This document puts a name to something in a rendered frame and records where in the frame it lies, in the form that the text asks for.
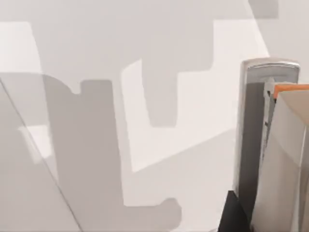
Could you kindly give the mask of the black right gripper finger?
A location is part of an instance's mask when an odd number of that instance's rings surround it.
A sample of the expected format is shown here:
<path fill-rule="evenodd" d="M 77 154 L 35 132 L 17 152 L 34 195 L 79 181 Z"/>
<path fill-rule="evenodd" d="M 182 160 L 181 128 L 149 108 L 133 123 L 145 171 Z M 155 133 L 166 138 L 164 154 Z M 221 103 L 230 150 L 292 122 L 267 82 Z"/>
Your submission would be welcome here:
<path fill-rule="evenodd" d="M 232 190 L 227 192 L 218 232 L 251 232 L 242 205 Z"/>

